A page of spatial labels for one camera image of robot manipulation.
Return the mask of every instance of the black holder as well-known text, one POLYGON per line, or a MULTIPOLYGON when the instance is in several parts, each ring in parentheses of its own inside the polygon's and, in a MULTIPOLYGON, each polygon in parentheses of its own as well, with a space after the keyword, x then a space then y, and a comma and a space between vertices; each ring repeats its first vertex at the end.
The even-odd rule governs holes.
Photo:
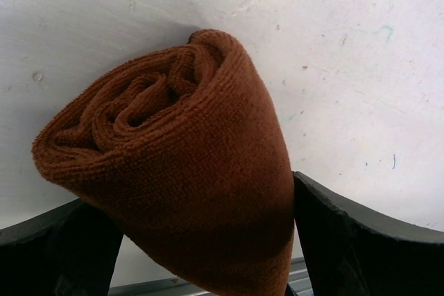
MULTIPOLYGON (((294 173, 315 296, 442 296, 444 233, 389 218, 294 173)), ((0 230, 0 295, 106 296, 122 233, 75 200, 0 230)), ((285 296, 297 296, 287 286, 285 296)))

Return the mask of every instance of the brown towel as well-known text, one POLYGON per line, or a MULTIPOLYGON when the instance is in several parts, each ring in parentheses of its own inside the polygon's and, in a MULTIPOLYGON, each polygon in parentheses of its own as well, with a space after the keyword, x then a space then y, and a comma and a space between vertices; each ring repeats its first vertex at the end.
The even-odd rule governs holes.
POLYGON ((264 83, 229 34, 198 31, 105 74, 43 129, 33 156, 173 274, 218 295, 283 296, 289 158, 264 83))

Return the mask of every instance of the blue mark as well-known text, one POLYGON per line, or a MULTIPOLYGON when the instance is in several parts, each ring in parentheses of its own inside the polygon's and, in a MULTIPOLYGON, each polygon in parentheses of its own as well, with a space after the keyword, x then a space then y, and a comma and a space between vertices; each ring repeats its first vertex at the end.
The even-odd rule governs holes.
POLYGON ((394 29, 391 28, 389 25, 384 24, 378 31, 375 31, 374 34, 379 34, 382 31, 388 31, 388 35, 387 35, 387 38, 386 38, 386 43, 390 43, 391 42, 391 36, 393 35, 394 29))

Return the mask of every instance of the white wall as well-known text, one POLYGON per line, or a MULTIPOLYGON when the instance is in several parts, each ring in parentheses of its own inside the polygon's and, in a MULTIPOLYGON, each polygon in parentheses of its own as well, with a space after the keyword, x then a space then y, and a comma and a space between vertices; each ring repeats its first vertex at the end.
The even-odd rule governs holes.
MULTIPOLYGON (((120 62, 219 28, 270 89, 294 170, 444 231, 443 2, 0 0, 0 228, 73 199, 31 160, 58 110, 120 62)), ((124 242, 113 285, 167 276, 124 242)))

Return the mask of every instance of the rolled towel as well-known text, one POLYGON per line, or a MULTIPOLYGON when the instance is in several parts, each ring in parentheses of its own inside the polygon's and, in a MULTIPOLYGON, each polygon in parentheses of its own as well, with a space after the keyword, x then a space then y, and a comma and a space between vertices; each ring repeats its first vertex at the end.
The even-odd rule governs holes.
POLYGON ((45 179, 173 274, 217 295, 283 296, 289 157, 264 83, 229 34, 198 31, 105 74, 32 151, 45 179))

